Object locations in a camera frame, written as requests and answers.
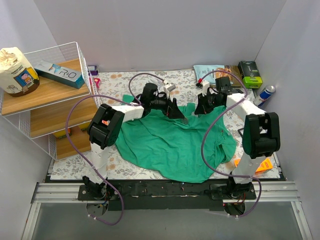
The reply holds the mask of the grey round brooch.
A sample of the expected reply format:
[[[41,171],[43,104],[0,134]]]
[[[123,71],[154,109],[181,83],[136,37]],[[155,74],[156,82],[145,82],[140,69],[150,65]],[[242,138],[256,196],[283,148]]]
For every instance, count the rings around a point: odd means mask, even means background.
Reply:
[[[185,117],[181,120],[181,122],[185,125],[188,125],[189,124],[189,120]]]

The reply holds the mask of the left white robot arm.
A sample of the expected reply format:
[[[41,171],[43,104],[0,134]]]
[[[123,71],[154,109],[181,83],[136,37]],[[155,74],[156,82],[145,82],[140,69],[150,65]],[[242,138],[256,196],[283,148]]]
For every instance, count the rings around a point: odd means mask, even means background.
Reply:
[[[185,116],[177,105],[177,99],[170,93],[176,88],[173,83],[165,83],[163,91],[158,91],[154,83],[147,83],[141,94],[124,105],[110,106],[101,104],[87,133],[89,135],[92,170],[82,178],[86,191],[95,199],[101,200],[107,196],[107,158],[112,145],[118,139],[122,124],[128,121],[146,117],[151,110],[160,110],[169,119],[184,119]]]

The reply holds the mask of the green garment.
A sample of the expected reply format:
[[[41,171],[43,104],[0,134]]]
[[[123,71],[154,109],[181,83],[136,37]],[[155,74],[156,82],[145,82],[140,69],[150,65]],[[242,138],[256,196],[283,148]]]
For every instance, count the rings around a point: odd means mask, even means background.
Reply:
[[[220,164],[232,159],[237,142],[222,118],[206,134],[224,106],[205,115],[194,115],[193,102],[178,108],[188,125],[151,110],[144,118],[123,123],[115,145],[124,160],[140,168],[174,181],[203,183]]]

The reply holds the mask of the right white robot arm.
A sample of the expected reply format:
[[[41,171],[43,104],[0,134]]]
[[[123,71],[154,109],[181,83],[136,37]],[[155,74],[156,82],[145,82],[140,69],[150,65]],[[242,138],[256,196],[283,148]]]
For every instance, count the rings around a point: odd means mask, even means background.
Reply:
[[[244,122],[243,155],[228,176],[229,183],[226,186],[227,195],[237,199],[245,192],[244,186],[252,182],[261,163],[280,149],[279,116],[275,112],[265,112],[247,100],[246,94],[233,90],[228,77],[216,80],[215,93],[210,92],[210,84],[206,80],[197,85],[202,86],[202,93],[197,96],[196,115],[205,115],[216,107],[225,106],[225,110],[214,120],[215,123],[230,110]]]

